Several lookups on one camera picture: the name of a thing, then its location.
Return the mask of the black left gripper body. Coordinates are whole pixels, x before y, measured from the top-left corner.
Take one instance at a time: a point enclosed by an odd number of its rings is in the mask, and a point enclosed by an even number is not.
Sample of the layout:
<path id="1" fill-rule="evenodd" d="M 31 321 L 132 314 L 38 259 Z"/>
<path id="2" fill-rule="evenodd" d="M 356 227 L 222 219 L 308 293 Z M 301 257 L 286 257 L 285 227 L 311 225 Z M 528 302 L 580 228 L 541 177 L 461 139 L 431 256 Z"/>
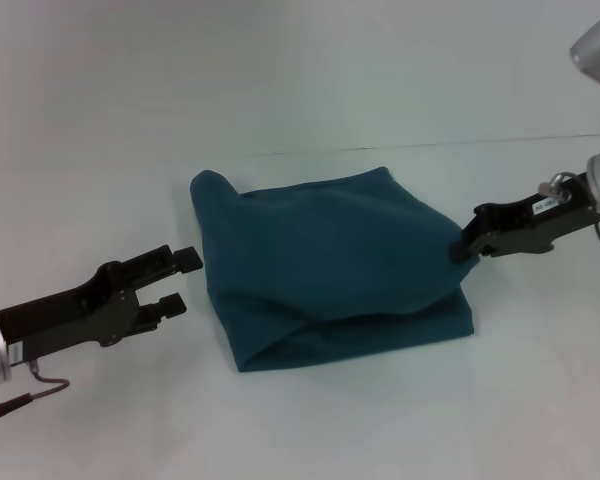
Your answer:
<path id="1" fill-rule="evenodd" d="M 109 262 L 79 287 L 0 310 L 0 331 L 31 361 L 86 342 L 112 346 L 148 324 L 123 264 Z"/>

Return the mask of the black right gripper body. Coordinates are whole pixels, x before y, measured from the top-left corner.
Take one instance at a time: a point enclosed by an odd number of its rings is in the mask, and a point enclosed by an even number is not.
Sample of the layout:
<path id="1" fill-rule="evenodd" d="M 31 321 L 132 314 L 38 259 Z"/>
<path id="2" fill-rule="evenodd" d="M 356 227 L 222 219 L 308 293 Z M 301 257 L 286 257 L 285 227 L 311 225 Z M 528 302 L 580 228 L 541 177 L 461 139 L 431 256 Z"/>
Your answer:
<path id="1" fill-rule="evenodd" d="M 472 222 L 494 230 L 497 252 L 490 257 L 545 254 L 555 240 L 588 227 L 600 242 L 600 195 L 591 175 L 558 173 L 523 200 L 476 207 Z"/>

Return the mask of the teal blue t-shirt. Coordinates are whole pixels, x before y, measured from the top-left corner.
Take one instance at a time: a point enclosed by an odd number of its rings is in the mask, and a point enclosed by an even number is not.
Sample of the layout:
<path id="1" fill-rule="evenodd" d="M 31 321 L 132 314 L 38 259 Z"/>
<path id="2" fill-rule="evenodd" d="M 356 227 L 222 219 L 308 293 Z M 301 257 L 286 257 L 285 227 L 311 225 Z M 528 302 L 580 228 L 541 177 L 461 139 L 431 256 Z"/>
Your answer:
<path id="1" fill-rule="evenodd" d="M 240 193 L 206 170 L 190 194 L 207 291 L 238 370 L 314 366 L 472 335 L 459 227 L 380 167 Z"/>

